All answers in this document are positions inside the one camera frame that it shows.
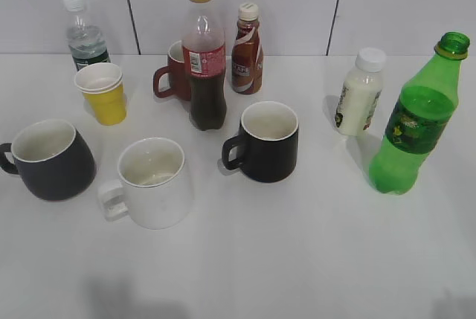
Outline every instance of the paper cup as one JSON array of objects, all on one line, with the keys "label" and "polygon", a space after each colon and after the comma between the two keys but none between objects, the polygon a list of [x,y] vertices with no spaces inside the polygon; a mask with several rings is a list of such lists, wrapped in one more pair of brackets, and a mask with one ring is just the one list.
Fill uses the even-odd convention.
[{"label": "paper cup", "polygon": [[74,84],[91,105],[96,119],[105,126],[126,118],[126,102],[120,67],[109,62],[88,65],[76,73]]}]

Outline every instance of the table surface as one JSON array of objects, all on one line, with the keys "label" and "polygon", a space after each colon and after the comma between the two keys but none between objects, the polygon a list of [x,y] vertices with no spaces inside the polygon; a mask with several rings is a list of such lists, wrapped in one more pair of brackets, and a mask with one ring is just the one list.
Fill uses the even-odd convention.
[{"label": "table surface", "polygon": [[[402,84],[428,59],[388,58],[373,124],[355,139],[331,121],[354,57],[266,57],[262,90],[239,95],[225,83],[225,125],[200,132],[187,103],[152,94],[166,57],[112,57],[128,116],[101,126],[73,85],[69,55],[1,55],[0,142],[62,117],[89,143],[98,173],[58,203],[0,173],[0,318],[476,318],[476,59],[463,62],[460,106],[409,193],[377,193],[362,171]],[[276,184],[220,161],[241,112],[259,100],[300,118],[296,169]],[[122,149],[151,136],[184,148],[193,210],[162,231],[129,217],[109,223],[97,188],[117,177]]]}]

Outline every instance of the tile grout line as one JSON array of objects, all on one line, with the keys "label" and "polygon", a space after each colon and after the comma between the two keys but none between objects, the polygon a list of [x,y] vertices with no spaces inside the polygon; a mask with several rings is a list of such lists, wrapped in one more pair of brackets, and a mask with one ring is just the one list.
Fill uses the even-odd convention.
[{"label": "tile grout line", "polygon": [[139,38],[137,37],[137,30],[135,29],[134,14],[132,13],[131,0],[127,0],[127,7],[129,8],[129,15],[131,17],[132,30],[134,31],[135,37],[135,46],[137,47],[137,52],[141,55],[141,46],[139,45]]},{"label": "tile grout line", "polygon": [[335,1],[334,16],[332,18],[332,24],[331,24],[331,27],[330,27],[329,40],[327,41],[326,56],[329,56],[329,49],[330,49],[330,44],[331,44],[331,41],[332,41],[332,33],[334,31],[335,18],[337,17],[339,2],[340,2],[340,0]]}]

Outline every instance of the soda bottle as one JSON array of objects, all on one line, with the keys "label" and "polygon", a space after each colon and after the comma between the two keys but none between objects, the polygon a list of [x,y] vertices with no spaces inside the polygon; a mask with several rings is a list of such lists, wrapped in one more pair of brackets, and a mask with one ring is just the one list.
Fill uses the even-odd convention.
[{"label": "soda bottle", "polygon": [[263,48],[258,28],[259,9],[255,3],[239,6],[237,40],[231,53],[231,84],[240,94],[254,94],[261,88]]},{"label": "soda bottle", "polygon": [[63,4],[70,14],[66,37],[76,69],[96,62],[111,62],[103,34],[91,23],[84,0],[63,0]]},{"label": "soda bottle", "polygon": [[185,74],[190,82],[190,113],[202,131],[220,129],[225,121],[225,31],[213,0],[190,0],[183,30]]},{"label": "soda bottle", "polygon": [[369,167],[370,181],[381,193],[403,194],[415,184],[418,169],[458,105],[460,63],[468,56],[468,47],[467,36],[446,33],[433,58],[403,85],[382,146]]}]

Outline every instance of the bottle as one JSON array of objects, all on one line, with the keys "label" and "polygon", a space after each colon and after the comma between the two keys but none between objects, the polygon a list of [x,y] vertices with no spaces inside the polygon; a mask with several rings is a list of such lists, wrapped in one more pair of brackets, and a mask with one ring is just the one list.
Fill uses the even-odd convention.
[{"label": "bottle", "polygon": [[213,11],[213,0],[190,0],[182,35],[192,119],[202,131],[220,129],[226,116],[225,31]]},{"label": "bottle", "polygon": [[63,0],[63,4],[70,14],[66,36],[76,69],[96,62],[111,62],[103,34],[91,23],[84,0]]},{"label": "bottle", "polygon": [[237,40],[231,53],[231,84],[240,94],[254,94],[261,88],[263,49],[258,28],[259,9],[255,3],[239,6]]},{"label": "bottle", "polygon": [[403,194],[413,187],[418,169],[458,105],[460,63],[468,47],[467,36],[446,33],[435,55],[403,85],[382,146],[370,162],[370,181],[381,193]]},{"label": "bottle", "polygon": [[360,135],[370,126],[382,92],[380,72],[385,65],[385,53],[376,48],[358,52],[356,66],[347,74],[341,99],[335,111],[335,126],[343,135]]}]

